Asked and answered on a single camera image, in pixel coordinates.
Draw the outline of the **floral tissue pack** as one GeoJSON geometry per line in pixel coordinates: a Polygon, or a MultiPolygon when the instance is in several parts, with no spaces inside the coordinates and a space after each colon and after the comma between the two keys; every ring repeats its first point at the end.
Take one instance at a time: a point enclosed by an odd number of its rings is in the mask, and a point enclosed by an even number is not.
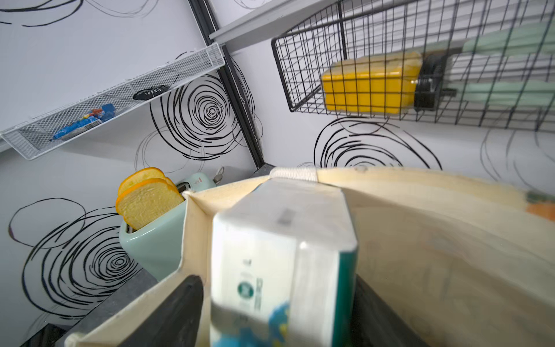
{"type": "Polygon", "coordinates": [[[215,215],[212,346],[346,346],[358,240],[341,189],[270,179],[215,215]]]}

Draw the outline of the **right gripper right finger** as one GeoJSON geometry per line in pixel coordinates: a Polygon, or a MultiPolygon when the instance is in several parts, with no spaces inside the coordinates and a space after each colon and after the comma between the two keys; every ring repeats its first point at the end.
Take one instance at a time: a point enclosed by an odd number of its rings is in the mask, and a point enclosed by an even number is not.
{"type": "Polygon", "coordinates": [[[350,329],[352,346],[428,346],[361,276],[356,277],[350,329]]]}

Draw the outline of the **floral canvas tote bag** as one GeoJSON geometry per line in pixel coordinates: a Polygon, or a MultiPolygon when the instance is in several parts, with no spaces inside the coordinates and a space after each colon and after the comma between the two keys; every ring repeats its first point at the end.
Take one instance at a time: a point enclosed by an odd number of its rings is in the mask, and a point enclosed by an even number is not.
{"type": "Polygon", "coordinates": [[[554,345],[554,198],[439,171],[275,169],[189,193],[179,267],[66,346],[122,346],[188,276],[204,299],[195,346],[210,344],[212,224],[270,179],[342,190],[356,276],[428,346],[554,345]]]}

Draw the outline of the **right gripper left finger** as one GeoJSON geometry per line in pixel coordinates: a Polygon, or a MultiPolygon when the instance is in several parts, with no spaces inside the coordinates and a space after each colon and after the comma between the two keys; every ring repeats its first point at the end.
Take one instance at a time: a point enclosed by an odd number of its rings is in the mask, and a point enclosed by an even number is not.
{"type": "Polygon", "coordinates": [[[122,346],[194,346],[204,289],[201,277],[188,276],[122,346]]]}

